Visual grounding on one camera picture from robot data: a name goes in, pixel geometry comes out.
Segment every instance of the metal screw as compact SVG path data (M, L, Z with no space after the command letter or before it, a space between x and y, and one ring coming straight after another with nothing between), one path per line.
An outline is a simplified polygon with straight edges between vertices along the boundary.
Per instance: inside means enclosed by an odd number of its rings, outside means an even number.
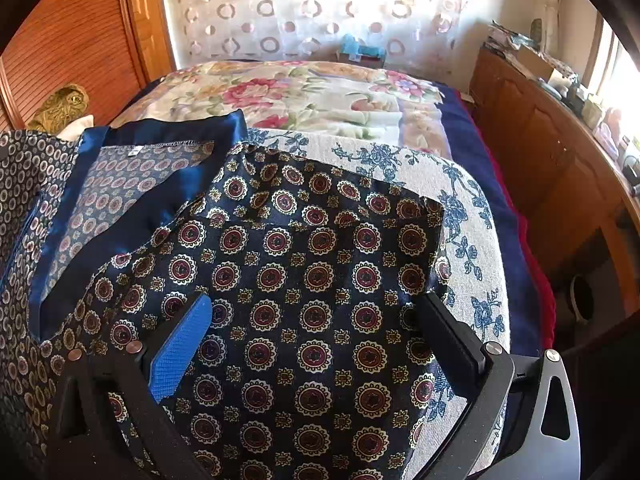
M66 356L70 361L78 361L79 358L82 357L82 350L79 348L74 348L69 354Z
M127 344L127 353L129 354L137 354L141 350L142 350L142 341L139 341L136 339L135 341L130 341Z
M545 356L547 359L549 359L550 361L553 361L555 363L557 363L560 360L560 354L558 352L556 352L555 350L553 350L552 348L550 348L549 350L545 351Z
M497 343L495 341L489 341L486 345L484 345L484 348L487 352L489 352L489 354L492 355L500 355L502 353L502 347L500 346L500 343Z

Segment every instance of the blue satin trim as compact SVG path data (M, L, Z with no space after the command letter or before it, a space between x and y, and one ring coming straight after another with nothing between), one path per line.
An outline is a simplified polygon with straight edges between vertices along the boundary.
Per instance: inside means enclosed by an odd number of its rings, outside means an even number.
M98 267L116 254L130 253L139 248L151 238L156 228L174 219L180 206L206 191L224 164L228 150L245 135L246 123L240 110L226 116L197 121L167 123L145 119L124 124L118 129L110 128L104 137L103 146L144 146L194 140L213 141L215 147L211 155L199 165L175 171L162 184L147 191L118 221L92 238L76 254L42 304L38 307L38 301L33 306L30 305L31 335L38 341L52 337L65 317L73 312L78 300L84 296L86 284ZM74 205L85 177L86 174L76 190ZM63 221L64 223L55 227L64 230L68 218ZM59 243L60 241L53 246L53 250ZM44 277L38 276L43 280L43 286L48 272L49 267L42 269Z
M36 336L40 333L40 316L39 309L42 301L42 291L46 284L47 276L51 263L56 255L56 251L60 246L60 242L65 235L66 226L69 223L71 214L74 211L78 196L82 189L82 184L86 180L89 169L98 158L100 147L104 142L104 137L109 131L108 126L98 126L96 128L87 128L82 134L82 140L78 147L78 158L76 164L65 184L65 190L62 194L62 200L58 206L58 211L51 221L49 234L42 246L40 259L36 266L36 271L31 281L31 289L29 291L29 310L28 310L28 327L31 335Z

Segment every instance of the wooden dresser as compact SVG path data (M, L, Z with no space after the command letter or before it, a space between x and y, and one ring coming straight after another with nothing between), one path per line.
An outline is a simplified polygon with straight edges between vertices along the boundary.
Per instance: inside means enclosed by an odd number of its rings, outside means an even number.
M474 120L498 161L552 285L613 260L625 313L640 308L640 202L587 127L536 82L482 48Z

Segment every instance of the box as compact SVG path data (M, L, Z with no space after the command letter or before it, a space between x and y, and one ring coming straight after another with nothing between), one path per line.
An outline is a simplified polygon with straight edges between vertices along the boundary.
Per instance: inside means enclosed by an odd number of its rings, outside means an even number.
M522 45L517 51L516 59L534 76L542 78L545 83L549 83L551 86L558 80L564 80L562 74L553 65L546 62L535 50L526 45Z

